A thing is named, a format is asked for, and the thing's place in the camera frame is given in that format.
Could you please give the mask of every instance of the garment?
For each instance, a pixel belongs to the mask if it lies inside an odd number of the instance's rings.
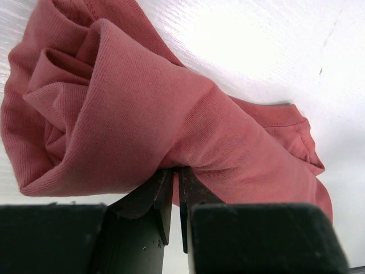
[[[24,195],[127,193],[191,166],[227,203],[308,202],[332,219],[307,119],[189,71],[134,0],[40,0],[9,62],[1,135]]]

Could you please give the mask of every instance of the white surface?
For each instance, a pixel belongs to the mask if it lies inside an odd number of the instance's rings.
[[[21,39],[36,0],[0,0],[0,90],[6,56]],[[365,1],[139,0],[173,52],[230,95],[294,102],[312,125],[327,171],[334,225],[352,267],[365,264]],[[18,193],[1,148],[0,203],[51,202]],[[118,195],[58,199],[106,202]],[[164,273],[188,273],[178,210]]]

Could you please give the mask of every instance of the crumpled cloth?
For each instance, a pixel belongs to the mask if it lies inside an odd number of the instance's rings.
[[[308,120],[189,71],[134,0],[40,0],[9,62],[1,135],[24,195],[127,193],[191,166],[227,203],[307,202],[332,219]]]

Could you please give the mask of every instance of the red cloth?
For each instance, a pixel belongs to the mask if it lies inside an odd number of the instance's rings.
[[[134,0],[40,0],[9,61],[1,134],[24,195],[125,193],[192,166],[228,203],[308,202],[332,219],[307,119],[186,69]]]

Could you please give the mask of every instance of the pink towel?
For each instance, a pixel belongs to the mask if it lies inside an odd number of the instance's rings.
[[[134,0],[40,0],[9,61],[1,134],[24,195],[126,193],[192,166],[228,203],[308,202],[332,219],[307,119],[186,69]]]

